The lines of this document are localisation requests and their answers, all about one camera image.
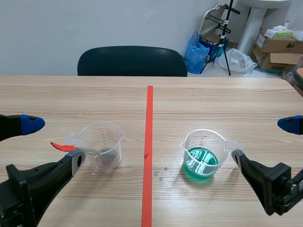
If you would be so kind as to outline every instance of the blue plastic bag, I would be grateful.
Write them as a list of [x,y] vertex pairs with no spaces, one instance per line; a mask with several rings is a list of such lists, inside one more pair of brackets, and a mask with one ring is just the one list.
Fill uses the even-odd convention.
[[206,48],[199,43],[198,32],[195,32],[188,43],[185,53],[187,70],[194,74],[201,73],[203,67],[205,66],[205,60],[208,53],[209,48]]

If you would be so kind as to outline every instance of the white sink pedestal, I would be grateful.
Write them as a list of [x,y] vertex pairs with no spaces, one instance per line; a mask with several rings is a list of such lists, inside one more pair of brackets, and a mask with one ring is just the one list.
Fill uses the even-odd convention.
[[250,55],[256,43],[266,11],[267,9],[251,7],[250,16],[246,22],[237,48],[242,53]]

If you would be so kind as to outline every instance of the sink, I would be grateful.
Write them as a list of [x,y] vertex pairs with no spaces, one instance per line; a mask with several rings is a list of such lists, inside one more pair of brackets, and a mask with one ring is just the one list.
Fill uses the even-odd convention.
[[240,2],[250,6],[251,11],[244,27],[244,31],[238,45],[238,50],[244,54],[250,55],[267,9],[283,7],[290,3],[291,0],[240,0]]
[[244,5],[263,8],[276,9],[287,5],[291,0],[240,0]]

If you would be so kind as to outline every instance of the clear plastic cup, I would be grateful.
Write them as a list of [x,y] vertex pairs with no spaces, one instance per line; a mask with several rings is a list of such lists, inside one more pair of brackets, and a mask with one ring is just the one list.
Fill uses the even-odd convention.
[[187,135],[181,147],[185,151],[185,171],[195,179],[204,180],[213,177],[230,153],[241,148],[241,144],[226,141],[215,131],[198,129]]
[[112,122],[96,122],[81,132],[65,137],[65,145],[84,150],[92,166],[98,171],[115,168],[121,161],[121,140],[126,134]]

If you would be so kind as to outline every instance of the chair backrest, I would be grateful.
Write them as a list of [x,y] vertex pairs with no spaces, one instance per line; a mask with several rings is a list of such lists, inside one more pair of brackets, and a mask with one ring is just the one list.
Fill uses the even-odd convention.
[[78,76],[187,77],[187,65],[177,51],[147,46],[109,46],[86,51]]

